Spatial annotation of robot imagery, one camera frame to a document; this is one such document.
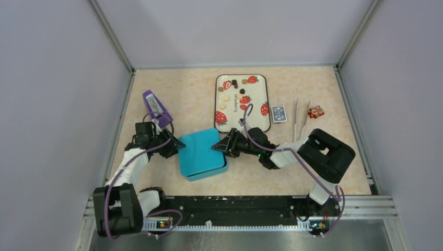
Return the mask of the teal box lid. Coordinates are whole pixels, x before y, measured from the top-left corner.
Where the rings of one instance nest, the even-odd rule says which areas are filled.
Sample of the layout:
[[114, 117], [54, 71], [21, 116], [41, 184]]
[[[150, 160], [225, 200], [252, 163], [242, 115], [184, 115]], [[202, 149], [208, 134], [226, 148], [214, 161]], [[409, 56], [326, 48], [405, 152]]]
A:
[[186, 144], [185, 148], [178, 150], [179, 169], [188, 164], [220, 161], [221, 158], [225, 158], [222, 152], [211, 149], [212, 145], [220, 141], [215, 128], [187, 134], [179, 137], [179, 140]]

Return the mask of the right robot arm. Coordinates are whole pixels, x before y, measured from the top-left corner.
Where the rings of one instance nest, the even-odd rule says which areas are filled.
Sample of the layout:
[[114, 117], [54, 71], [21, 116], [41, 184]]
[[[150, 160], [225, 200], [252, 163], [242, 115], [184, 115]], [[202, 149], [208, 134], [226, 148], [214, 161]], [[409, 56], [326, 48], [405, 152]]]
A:
[[231, 158], [241, 153], [255, 155], [269, 170], [300, 164], [316, 182], [306, 201], [312, 215], [321, 215], [330, 198], [341, 200], [339, 194], [333, 193], [339, 191], [337, 186], [356, 156], [349, 145], [321, 129], [314, 129], [303, 143], [276, 145], [259, 128], [248, 131], [233, 128], [211, 148]]

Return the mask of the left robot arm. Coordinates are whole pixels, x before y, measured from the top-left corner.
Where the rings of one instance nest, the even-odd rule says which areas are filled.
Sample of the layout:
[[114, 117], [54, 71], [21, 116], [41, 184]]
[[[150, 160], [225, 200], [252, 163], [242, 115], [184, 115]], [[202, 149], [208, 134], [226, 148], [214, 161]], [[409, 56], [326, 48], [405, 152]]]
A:
[[142, 170], [154, 154], [169, 158], [185, 144], [174, 136], [174, 128], [155, 122], [139, 122], [135, 134], [124, 148], [123, 159], [114, 175], [93, 191], [94, 214], [100, 237], [114, 238], [142, 230], [144, 218], [151, 212], [161, 216], [167, 211], [165, 193], [160, 187], [136, 192]]

